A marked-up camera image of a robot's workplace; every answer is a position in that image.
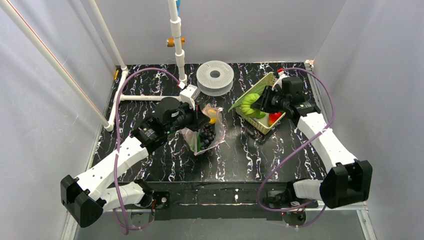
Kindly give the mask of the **clear pink zip top bag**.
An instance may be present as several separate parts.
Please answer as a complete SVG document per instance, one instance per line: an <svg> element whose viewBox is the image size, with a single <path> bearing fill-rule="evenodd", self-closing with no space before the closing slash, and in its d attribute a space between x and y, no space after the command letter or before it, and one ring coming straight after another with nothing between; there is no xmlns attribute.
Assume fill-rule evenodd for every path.
<svg viewBox="0 0 424 240"><path fill-rule="evenodd" d="M208 103L202 113L209 118L209 122L198 131L186 128L181 130L183 139L195 156L217 147L224 141L226 130L223 123L223 112L223 107L214 107Z"/></svg>

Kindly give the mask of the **dark toy grape bunch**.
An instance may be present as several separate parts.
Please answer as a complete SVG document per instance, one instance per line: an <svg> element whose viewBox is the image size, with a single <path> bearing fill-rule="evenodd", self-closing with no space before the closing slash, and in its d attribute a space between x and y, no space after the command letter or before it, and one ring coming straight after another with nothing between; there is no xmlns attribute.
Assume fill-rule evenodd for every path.
<svg viewBox="0 0 424 240"><path fill-rule="evenodd" d="M197 136L197 150L203 151L212 145L212 142L215 140L215 125L206 124L199 132Z"/></svg>

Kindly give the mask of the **yellow toy lemon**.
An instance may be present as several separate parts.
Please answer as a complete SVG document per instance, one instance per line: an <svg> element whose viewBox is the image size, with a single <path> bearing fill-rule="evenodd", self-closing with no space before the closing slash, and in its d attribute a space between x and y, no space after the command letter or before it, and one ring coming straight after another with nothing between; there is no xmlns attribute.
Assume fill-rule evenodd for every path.
<svg viewBox="0 0 424 240"><path fill-rule="evenodd" d="M217 118L217 117L212 117L208 123L209 123L210 125L214 125L214 124L216 124L217 120L218 120L218 118Z"/></svg>

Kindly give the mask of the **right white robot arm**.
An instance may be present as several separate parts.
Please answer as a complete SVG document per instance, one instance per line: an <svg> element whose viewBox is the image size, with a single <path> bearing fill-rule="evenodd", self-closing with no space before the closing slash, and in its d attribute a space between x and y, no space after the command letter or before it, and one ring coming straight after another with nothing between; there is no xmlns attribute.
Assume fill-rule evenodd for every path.
<svg viewBox="0 0 424 240"><path fill-rule="evenodd" d="M299 77L281 77L266 86L252 107L268 114L284 112L309 139L324 163L323 180L289 181L284 191L269 191L263 199L269 209L296 209L307 201L322 201L334 209L368 200L373 168L349 152L325 122L324 115L303 94Z"/></svg>

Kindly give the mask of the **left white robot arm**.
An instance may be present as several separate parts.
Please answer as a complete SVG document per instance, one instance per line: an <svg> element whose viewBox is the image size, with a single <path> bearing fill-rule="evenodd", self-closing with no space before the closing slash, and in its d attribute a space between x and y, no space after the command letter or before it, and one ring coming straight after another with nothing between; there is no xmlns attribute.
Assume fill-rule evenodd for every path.
<svg viewBox="0 0 424 240"><path fill-rule="evenodd" d="M199 131L210 118L196 105L166 97L116 149L94 167L60 182L61 203L81 228L95 223L109 210L125 205L149 208L157 198L143 180L118 186L118 177L162 147L170 134Z"/></svg>

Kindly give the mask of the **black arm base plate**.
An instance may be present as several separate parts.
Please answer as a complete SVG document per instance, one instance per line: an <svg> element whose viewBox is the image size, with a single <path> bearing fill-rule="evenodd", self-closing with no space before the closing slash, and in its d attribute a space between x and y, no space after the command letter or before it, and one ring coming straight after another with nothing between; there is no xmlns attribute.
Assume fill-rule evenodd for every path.
<svg viewBox="0 0 424 240"><path fill-rule="evenodd" d="M139 183L153 191L155 220L282 219L282 208L297 207L306 199L287 195L285 182L159 182Z"/></svg>

